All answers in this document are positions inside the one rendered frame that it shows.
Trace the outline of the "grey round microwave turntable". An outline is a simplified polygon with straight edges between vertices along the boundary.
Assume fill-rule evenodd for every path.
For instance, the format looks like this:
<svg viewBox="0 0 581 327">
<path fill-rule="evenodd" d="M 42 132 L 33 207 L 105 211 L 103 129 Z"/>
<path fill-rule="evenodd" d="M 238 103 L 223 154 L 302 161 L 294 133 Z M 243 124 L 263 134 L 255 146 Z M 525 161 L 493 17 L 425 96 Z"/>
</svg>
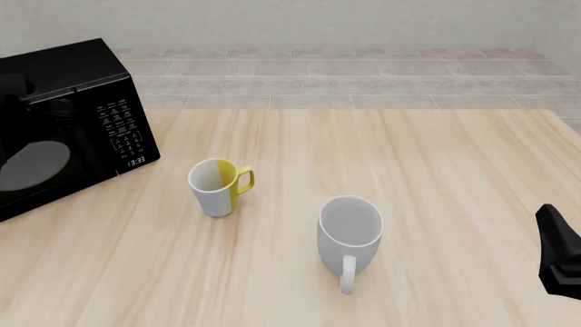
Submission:
<svg viewBox="0 0 581 327">
<path fill-rule="evenodd" d="M 68 146 L 60 142 L 28 144 L 0 168 L 0 191 L 24 190 L 47 182 L 63 170 L 70 157 Z"/>
</svg>

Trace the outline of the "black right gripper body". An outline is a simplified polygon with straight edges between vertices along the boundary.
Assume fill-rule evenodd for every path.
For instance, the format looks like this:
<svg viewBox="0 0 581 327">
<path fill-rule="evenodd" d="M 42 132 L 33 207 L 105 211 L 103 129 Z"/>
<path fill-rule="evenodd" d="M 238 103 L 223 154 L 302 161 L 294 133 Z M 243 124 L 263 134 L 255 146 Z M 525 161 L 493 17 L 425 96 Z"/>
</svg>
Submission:
<svg viewBox="0 0 581 327">
<path fill-rule="evenodd" d="M 538 277 L 548 294 L 581 301 L 581 265 L 544 266 Z"/>
</svg>

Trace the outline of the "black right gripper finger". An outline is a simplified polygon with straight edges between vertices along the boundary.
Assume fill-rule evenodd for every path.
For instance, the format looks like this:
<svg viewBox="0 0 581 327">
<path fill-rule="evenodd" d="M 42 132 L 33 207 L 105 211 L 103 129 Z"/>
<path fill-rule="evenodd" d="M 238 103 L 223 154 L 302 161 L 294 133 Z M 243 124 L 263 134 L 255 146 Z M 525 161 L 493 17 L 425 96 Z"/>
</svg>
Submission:
<svg viewBox="0 0 581 327">
<path fill-rule="evenodd" d="M 540 270 L 555 266 L 563 273 L 581 273 L 581 236 L 551 203 L 535 214 L 541 242 Z"/>
</svg>

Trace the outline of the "white and yellow mug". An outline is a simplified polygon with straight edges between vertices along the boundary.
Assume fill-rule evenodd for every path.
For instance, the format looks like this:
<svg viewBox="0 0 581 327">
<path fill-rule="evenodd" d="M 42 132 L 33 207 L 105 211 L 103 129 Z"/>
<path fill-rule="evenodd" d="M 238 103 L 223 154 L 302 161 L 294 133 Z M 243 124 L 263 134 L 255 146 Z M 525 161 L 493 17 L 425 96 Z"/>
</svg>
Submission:
<svg viewBox="0 0 581 327">
<path fill-rule="evenodd" d="M 236 209 L 239 195 L 252 189 L 255 175 L 249 165 L 238 168 L 230 160 L 210 158 L 189 171 L 188 183 L 206 214 L 224 217 Z"/>
</svg>

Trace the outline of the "black microwave oven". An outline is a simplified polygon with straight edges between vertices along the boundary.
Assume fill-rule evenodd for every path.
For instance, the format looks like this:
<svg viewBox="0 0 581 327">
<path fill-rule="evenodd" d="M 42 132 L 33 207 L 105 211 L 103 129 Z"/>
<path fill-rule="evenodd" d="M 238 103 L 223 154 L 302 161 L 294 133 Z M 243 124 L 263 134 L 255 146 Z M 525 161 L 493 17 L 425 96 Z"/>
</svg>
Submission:
<svg viewBox="0 0 581 327">
<path fill-rule="evenodd" d="M 0 223 L 161 157 L 132 76 L 99 38 L 0 58 L 0 168 L 41 141 L 70 160 L 47 182 L 0 191 Z"/>
</svg>

